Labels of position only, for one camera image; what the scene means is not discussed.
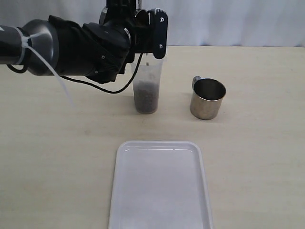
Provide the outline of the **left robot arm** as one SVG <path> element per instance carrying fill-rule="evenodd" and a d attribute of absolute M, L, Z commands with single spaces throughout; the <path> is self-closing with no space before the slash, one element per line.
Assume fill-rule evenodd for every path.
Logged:
<path fill-rule="evenodd" d="M 168 16 L 140 9 L 134 0 L 109 0 L 98 23 L 79 25 L 60 17 L 1 26 L 0 63 L 14 72 L 44 76 L 85 76 L 114 82 L 137 54 L 166 55 Z"/>

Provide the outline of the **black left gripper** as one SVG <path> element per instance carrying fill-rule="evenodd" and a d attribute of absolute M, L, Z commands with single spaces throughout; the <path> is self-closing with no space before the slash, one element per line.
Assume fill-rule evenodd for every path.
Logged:
<path fill-rule="evenodd" d="M 168 16 L 155 8 L 148 11 L 152 29 L 152 52 L 156 59 L 166 55 Z M 124 74 L 127 63 L 134 61 L 135 54 L 146 51 L 145 42 L 149 39 L 149 27 L 136 17 L 134 0 L 108 0 L 98 23 L 87 23 L 82 29 L 92 42 L 88 49 L 93 70 L 86 78 L 100 83 L 116 80 Z"/>

